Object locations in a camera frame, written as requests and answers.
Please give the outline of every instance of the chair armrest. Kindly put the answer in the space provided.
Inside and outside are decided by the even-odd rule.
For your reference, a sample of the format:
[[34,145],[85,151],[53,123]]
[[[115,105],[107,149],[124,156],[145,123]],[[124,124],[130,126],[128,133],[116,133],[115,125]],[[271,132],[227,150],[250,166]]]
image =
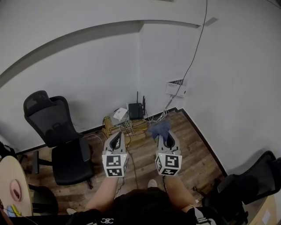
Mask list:
[[231,174],[227,176],[217,187],[218,193],[221,193],[234,181],[234,176]]
[[83,161],[86,162],[91,159],[91,150],[88,141],[85,138],[79,139],[80,149]]
[[35,151],[32,156],[32,173],[39,174],[39,152]]

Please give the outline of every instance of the white wall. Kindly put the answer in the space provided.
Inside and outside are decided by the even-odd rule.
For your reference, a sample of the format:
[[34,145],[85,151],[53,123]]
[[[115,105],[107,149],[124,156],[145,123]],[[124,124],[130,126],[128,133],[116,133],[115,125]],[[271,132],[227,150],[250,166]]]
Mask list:
[[[140,30],[138,90],[146,97],[149,115],[162,112],[169,102],[166,82],[183,78],[200,31],[186,25],[144,22]],[[182,103],[182,98],[176,97],[168,108],[181,109]]]
[[27,53],[84,28],[132,20],[202,24],[205,0],[1,0],[0,74]]
[[60,40],[27,59],[19,66],[32,60],[35,64],[0,88],[0,134],[20,150],[44,143],[23,113],[24,100],[38,90],[68,100],[78,131],[100,126],[105,115],[135,101],[138,32],[135,22],[93,29]]
[[[226,171],[240,172],[263,147],[281,156],[281,10],[264,0],[220,0],[215,8],[184,108]],[[276,200],[280,219],[281,193]]]

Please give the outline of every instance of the cable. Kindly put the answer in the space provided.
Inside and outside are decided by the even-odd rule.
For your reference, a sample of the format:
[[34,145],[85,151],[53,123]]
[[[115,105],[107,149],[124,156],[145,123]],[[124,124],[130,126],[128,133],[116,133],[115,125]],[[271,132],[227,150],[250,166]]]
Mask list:
[[87,138],[87,137],[89,137],[89,136],[96,136],[96,137],[99,138],[100,141],[102,142],[102,146],[104,146],[104,142],[102,141],[102,139],[101,139],[99,136],[97,136],[97,135],[95,135],[95,134],[90,134],[90,135],[84,136],[84,137]]
[[166,183],[165,183],[165,176],[163,176],[163,186],[164,186],[164,189],[165,189],[165,191],[166,191],[166,193],[167,193]]
[[122,133],[124,134],[124,133],[126,133],[126,131],[125,131],[125,132],[123,132],[123,131],[121,130],[121,128],[122,128],[122,127],[123,127],[123,126],[121,126],[121,125],[119,126],[119,131],[120,131],[120,132],[122,132]]
[[[7,210],[7,212],[9,211],[9,212],[11,212],[11,213],[15,213],[14,211],[11,211],[11,210],[8,210],[8,209],[5,209],[5,210]],[[24,217],[24,218],[30,220],[31,222],[35,223],[33,220],[31,220],[31,219],[29,219],[29,218],[27,218],[27,217],[25,217],[25,216],[21,216],[21,217]]]
[[133,129],[133,131],[146,131],[147,128],[144,128],[144,129]]
[[273,5],[274,5],[275,7],[277,7],[278,9],[281,9],[281,7],[275,5],[273,2],[271,2],[271,1],[269,1],[269,0],[266,0],[266,1],[268,1],[268,2],[271,3],[271,4],[273,4]]
[[125,184],[125,178],[123,177],[122,184],[121,184],[121,185],[120,185],[120,187],[118,188],[118,190],[117,190],[117,192],[116,192],[116,194],[115,194],[115,197],[114,197],[114,198],[116,198],[116,197],[117,197],[118,193],[121,191],[121,188],[122,188],[122,186],[124,186],[124,184]]
[[181,80],[181,83],[179,85],[179,88],[177,89],[177,92],[176,94],[170,99],[169,103],[166,105],[166,107],[164,108],[164,111],[163,113],[161,114],[161,116],[158,118],[157,122],[161,121],[162,119],[164,119],[167,115],[167,107],[171,104],[172,100],[176,97],[177,93],[179,92],[180,90],[180,87],[181,85],[183,84],[184,82],[184,79],[185,79],[185,76],[187,75],[189,69],[191,68],[191,65],[193,64],[193,61],[195,59],[195,56],[196,56],[196,53],[197,53],[197,49],[198,49],[198,46],[199,46],[199,43],[200,43],[200,40],[201,40],[201,36],[202,36],[202,33],[203,33],[203,30],[204,30],[204,27],[205,27],[205,21],[206,21],[206,16],[207,16],[207,9],[208,9],[208,0],[206,0],[206,12],[205,12],[205,17],[204,17],[204,23],[203,23],[203,27],[202,27],[202,31],[200,33],[200,37],[199,37],[199,40],[198,40],[198,43],[197,43],[197,46],[196,46],[196,49],[195,49],[195,53],[194,53],[194,56],[193,56],[193,59],[191,61],[191,64],[189,65],[187,71],[185,72],[185,75],[184,75],[184,78]]
[[184,75],[184,78],[183,78],[182,81],[181,81],[181,84],[180,84],[180,86],[179,86],[179,89],[177,90],[176,94],[172,97],[172,100],[175,98],[175,96],[176,96],[177,93],[179,92],[180,87],[181,87],[181,85],[182,85],[183,82],[184,82],[185,76],[187,75],[187,73],[188,73],[188,71],[189,71],[189,69],[190,69],[190,67],[191,67],[191,65],[193,64],[193,61],[194,61],[194,59],[195,59],[195,56],[196,56],[196,53],[197,53],[197,49],[198,49],[198,46],[199,46],[199,43],[200,43],[200,40],[201,40],[201,36],[202,36],[203,30],[204,30],[204,27],[205,27],[205,21],[206,21],[206,16],[207,16],[207,8],[208,8],[208,0],[206,0],[206,13],[205,13],[205,18],[204,18],[204,23],[203,23],[202,31],[201,31],[201,34],[200,34],[200,37],[199,37],[199,40],[198,40],[198,43],[197,43],[197,46],[196,46],[196,50],[195,50],[193,59],[192,59],[191,64],[189,65],[189,67],[188,67],[188,69],[187,69],[187,71],[186,71],[186,73],[185,73],[185,75]]
[[151,117],[152,117],[152,119],[150,119],[149,118],[149,116],[148,116],[148,113],[147,113],[147,110],[145,110],[145,112],[146,112],[146,115],[147,115],[147,120],[144,120],[144,121],[146,121],[146,122],[148,122],[149,123],[149,126],[151,125],[151,123],[153,123],[153,122],[160,122],[161,120],[163,120],[163,119],[165,119],[166,118],[166,116],[167,115],[169,115],[170,113],[169,113],[169,111],[167,110],[167,109],[164,109],[164,111],[163,111],[163,113],[160,115],[160,117],[157,119],[157,120],[153,120],[153,118],[154,118],[154,116],[152,115]]
[[107,140],[106,134],[102,130],[97,130],[96,132],[99,132],[99,131],[104,134],[104,138],[105,138],[105,140]]
[[129,136],[129,138],[130,138],[130,141],[129,141],[129,143],[127,144],[126,149],[127,149],[127,152],[128,152],[128,154],[130,155],[130,157],[131,157],[131,159],[132,159],[132,162],[133,162],[133,170],[134,170],[134,172],[135,172],[135,181],[136,181],[137,189],[139,189],[139,185],[138,185],[138,183],[137,183],[137,172],[136,172],[135,162],[134,162],[134,160],[133,160],[132,154],[131,154],[130,151],[128,150],[128,146],[129,146],[129,144],[131,143],[131,140],[132,140],[132,139],[131,139],[131,136],[130,136],[129,133],[128,133],[128,136]]

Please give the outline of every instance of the wooden floor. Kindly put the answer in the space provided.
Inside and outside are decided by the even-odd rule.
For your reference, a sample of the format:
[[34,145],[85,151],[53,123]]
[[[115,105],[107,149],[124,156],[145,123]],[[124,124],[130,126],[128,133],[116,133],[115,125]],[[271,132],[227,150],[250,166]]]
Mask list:
[[[166,118],[171,122],[172,131],[180,140],[180,149],[183,156],[182,167],[179,176],[187,189],[192,195],[200,200],[202,196],[192,190],[192,187],[197,186],[198,189],[207,193],[212,189],[215,178],[222,178],[222,173],[217,166],[215,160],[206,148],[192,125],[182,112],[171,112],[170,116]],[[101,132],[94,134],[102,138]],[[52,167],[40,166],[40,174],[28,174],[27,179],[29,184],[42,185],[51,189],[58,200],[59,214],[66,214],[67,208],[73,208],[77,211],[83,210],[88,200],[98,189],[99,185],[105,178],[104,169],[102,166],[101,153],[103,145],[95,136],[87,137],[89,143],[92,145],[94,154],[92,161],[95,168],[95,176],[92,178],[94,188],[89,190],[85,182],[70,185],[58,186],[53,177]],[[158,175],[155,167],[155,152],[157,150],[157,143],[154,142],[151,135],[147,132],[145,141],[130,144],[128,150],[132,153],[136,166],[137,182],[139,188],[145,189],[150,179],[155,179],[159,188],[163,188],[162,177]],[[23,167],[32,165],[32,152],[27,153],[27,160],[24,159]],[[41,159],[51,160],[51,149],[42,148],[39,152]],[[129,166],[125,175],[125,185],[121,189],[121,194],[127,193],[136,188],[135,174],[133,170],[132,160],[129,160]]]

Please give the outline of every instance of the person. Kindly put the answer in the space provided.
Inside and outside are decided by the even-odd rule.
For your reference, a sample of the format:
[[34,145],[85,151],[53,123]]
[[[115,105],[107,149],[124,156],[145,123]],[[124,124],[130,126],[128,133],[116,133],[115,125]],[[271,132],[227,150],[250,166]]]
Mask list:
[[[118,179],[105,178],[83,212],[28,218],[38,225],[54,222],[67,225],[227,224],[212,208],[194,208],[195,199],[178,176],[165,176],[166,192],[157,187],[155,180],[150,180],[147,190],[135,189],[115,198]],[[22,223],[23,219],[11,218],[14,225],[19,224],[18,221]]]

